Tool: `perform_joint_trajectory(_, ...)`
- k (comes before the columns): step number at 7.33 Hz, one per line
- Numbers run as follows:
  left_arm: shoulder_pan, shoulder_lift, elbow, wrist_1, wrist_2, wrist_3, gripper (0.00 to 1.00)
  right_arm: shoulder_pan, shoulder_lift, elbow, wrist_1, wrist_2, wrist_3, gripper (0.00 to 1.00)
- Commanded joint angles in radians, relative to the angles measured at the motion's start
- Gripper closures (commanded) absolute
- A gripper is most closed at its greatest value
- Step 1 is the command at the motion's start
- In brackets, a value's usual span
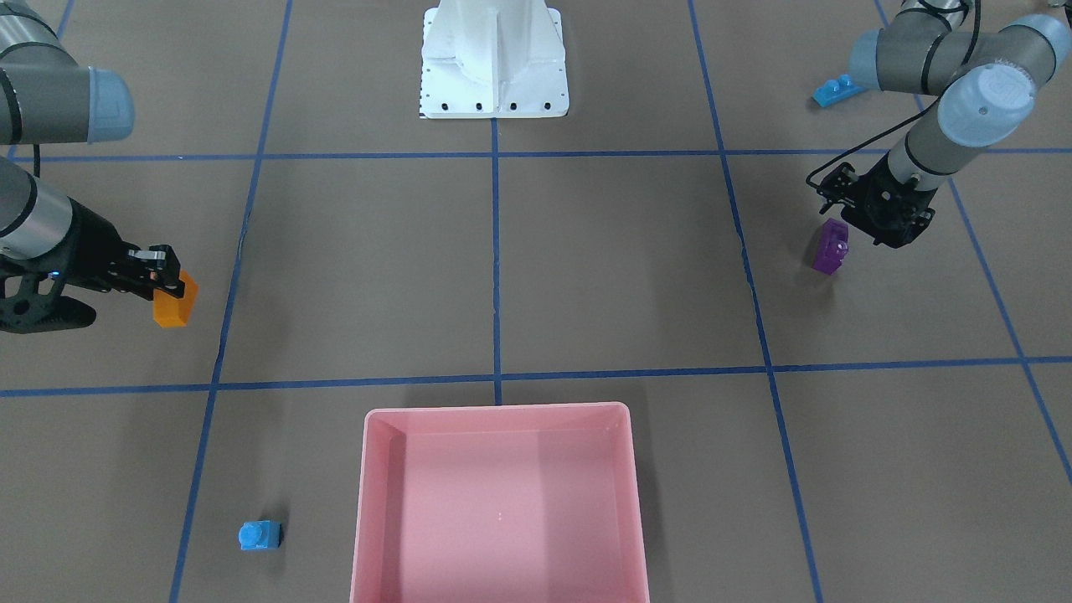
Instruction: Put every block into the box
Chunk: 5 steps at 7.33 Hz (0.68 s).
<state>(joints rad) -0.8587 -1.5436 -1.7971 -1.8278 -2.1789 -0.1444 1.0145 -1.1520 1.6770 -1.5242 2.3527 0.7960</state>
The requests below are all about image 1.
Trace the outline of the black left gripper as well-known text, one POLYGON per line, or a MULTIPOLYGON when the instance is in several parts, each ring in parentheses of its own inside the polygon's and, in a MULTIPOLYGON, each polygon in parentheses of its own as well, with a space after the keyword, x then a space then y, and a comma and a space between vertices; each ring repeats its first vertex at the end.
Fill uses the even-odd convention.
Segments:
POLYGON ((935 189, 922 190, 915 176, 900 182, 887 159, 865 174, 843 162, 818 183, 817 193, 827 198, 820 214, 839 205, 843 222, 868 235, 874 245, 892 249, 914 241, 935 216, 930 209, 935 189))

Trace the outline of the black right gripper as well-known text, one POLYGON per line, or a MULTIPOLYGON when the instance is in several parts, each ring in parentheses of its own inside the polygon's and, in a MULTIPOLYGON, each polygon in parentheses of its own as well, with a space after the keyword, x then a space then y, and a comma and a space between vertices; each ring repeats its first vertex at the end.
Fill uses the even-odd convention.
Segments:
POLYGON ((54 284, 65 291, 79 286, 91 291, 129 291, 142 299, 162 293, 183 299, 185 282, 181 263, 172 245, 150 245, 142 250, 126 242, 111 222, 78 203, 70 201, 72 222, 61 245, 64 269, 54 284))

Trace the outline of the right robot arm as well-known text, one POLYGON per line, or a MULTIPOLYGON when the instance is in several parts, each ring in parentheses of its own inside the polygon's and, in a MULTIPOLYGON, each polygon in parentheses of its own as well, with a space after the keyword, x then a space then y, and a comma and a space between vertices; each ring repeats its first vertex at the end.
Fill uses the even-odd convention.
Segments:
MULTIPOLYGON (((3 3, 3 145, 113 142, 131 135, 133 99, 118 73, 78 64, 24 1, 3 3)), ((31 171, 3 160, 3 259, 95 291, 184 298, 172 245, 126 242, 111 222, 31 171)))

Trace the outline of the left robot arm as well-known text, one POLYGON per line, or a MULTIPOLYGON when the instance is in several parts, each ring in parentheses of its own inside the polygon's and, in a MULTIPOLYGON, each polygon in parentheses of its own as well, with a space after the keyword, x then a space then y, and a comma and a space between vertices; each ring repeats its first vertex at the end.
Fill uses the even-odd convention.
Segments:
POLYGON ((875 245, 897 249, 915 240, 935 216, 938 188, 1010 137, 1069 58, 1069 17, 1033 13, 996 32, 961 30, 979 1, 904 1, 884 29, 854 43, 848 74, 864 89, 930 95, 904 122, 907 133, 870 170, 836 157, 812 183, 821 209, 875 245))

